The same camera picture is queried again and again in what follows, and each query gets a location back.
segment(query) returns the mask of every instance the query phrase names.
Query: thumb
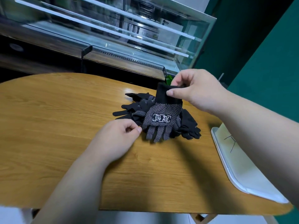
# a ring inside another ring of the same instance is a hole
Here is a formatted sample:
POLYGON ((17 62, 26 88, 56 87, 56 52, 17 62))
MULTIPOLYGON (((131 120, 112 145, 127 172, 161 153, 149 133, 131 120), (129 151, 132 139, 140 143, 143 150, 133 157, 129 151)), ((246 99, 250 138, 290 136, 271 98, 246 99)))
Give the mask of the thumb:
POLYGON ((168 96, 178 98, 178 99, 183 99, 186 101, 188 101, 189 93, 190 93, 190 87, 175 88, 166 91, 166 94, 168 96))
POLYGON ((136 127, 133 130, 131 130, 129 133, 127 133, 127 136, 132 140, 132 143, 139 137, 141 131, 142 131, 141 127, 136 127))

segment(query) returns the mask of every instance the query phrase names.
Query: dotted grip glove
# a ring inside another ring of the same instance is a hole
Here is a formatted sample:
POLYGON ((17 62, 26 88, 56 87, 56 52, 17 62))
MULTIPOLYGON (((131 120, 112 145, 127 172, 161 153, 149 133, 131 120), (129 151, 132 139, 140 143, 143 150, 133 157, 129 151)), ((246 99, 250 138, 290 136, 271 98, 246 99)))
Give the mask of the dotted grip glove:
POLYGON ((154 142, 158 142, 161 138, 169 139, 183 105, 181 99, 166 95, 166 91, 173 88, 177 86, 158 83, 155 103, 147 111, 142 124, 142 129, 147 129, 147 139, 152 139, 154 142))

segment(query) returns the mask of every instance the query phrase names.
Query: white plastic board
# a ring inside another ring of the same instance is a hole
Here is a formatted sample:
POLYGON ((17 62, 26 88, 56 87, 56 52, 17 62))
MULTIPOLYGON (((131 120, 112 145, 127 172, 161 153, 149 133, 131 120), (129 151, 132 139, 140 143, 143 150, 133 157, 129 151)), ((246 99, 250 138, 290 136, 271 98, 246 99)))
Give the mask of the white plastic board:
POLYGON ((278 203, 289 202, 243 152, 224 124, 213 127, 211 133, 226 174, 237 189, 278 203))

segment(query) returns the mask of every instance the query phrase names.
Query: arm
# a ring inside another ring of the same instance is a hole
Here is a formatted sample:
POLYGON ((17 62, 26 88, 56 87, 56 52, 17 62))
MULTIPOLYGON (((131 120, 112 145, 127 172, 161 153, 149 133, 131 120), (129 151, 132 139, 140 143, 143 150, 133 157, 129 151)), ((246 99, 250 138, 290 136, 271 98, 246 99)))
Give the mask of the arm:
POLYGON ((128 151, 140 132, 141 128, 130 119, 107 123, 73 163, 32 223, 95 223, 104 171, 128 151))
POLYGON ((184 70, 169 96, 189 101, 219 117, 242 150, 296 207, 299 207, 299 124, 237 96, 205 70, 184 70))

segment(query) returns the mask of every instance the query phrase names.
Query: white floor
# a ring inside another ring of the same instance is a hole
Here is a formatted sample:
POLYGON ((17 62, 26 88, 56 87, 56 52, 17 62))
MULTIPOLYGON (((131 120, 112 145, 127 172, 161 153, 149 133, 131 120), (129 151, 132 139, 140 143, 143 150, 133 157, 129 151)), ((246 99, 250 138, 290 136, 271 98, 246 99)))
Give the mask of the white floor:
MULTIPOLYGON (((0 206, 0 224, 29 224, 29 209, 0 206)), ((96 224, 195 224, 188 214, 99 211, 96 224)), ((262 216, 218 215, 210 224, 267 224, 262 216)))

